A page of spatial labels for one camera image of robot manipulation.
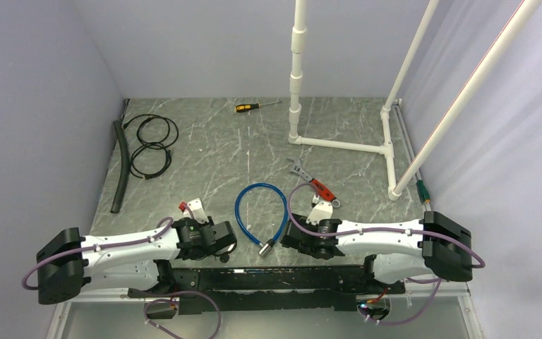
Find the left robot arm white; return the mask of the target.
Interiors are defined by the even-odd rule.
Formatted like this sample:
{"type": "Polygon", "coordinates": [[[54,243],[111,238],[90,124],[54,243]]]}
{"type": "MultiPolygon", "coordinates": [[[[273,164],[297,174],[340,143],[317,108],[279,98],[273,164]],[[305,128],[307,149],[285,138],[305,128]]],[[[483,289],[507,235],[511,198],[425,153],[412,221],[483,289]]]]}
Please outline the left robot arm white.
{"type": "Polygon", "coordinates": [[[82,236],[78,228],[57,234],[37,252],[37,275],[32,286],[41,305],[66,302],[82,292],[112,288],[163,297],[179,291],[172,261],[201,261],[213,256],[226,262],[237,247],[228,221],[200,223],[190,218],[165,217],[153,230],[114,236],[82,236]]]}

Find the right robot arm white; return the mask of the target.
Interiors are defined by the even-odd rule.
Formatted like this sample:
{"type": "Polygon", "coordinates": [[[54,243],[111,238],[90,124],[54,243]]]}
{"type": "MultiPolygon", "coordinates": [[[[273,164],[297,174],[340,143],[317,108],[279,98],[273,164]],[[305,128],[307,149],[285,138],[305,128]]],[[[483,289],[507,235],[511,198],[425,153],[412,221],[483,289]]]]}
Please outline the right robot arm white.
{"type": "Polygon", "coordinates": [[[426,211],[420,219],[387,224],[322,219],[314,225],[295,214],[280,243],[323,260],[363,254],[371,260],[371,267],[360,276],[369,293],[428,274],[469,282],[476,260],[471,232],[436,211],[426,211]]]}

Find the blue cable lock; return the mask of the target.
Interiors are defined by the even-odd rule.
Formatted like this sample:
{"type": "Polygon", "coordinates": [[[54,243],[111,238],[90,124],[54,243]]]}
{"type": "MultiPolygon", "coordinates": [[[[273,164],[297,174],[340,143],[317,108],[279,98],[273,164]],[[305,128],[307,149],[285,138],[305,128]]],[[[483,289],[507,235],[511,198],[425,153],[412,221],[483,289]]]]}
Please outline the blue cable lock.
{"type": "Polygon", "coordinates": [[[242,234],[258,248],[259,257],[265,258],[287,226],[287,198],[272,184],[250,184],[238,194],[234,214],[242,234]]]}

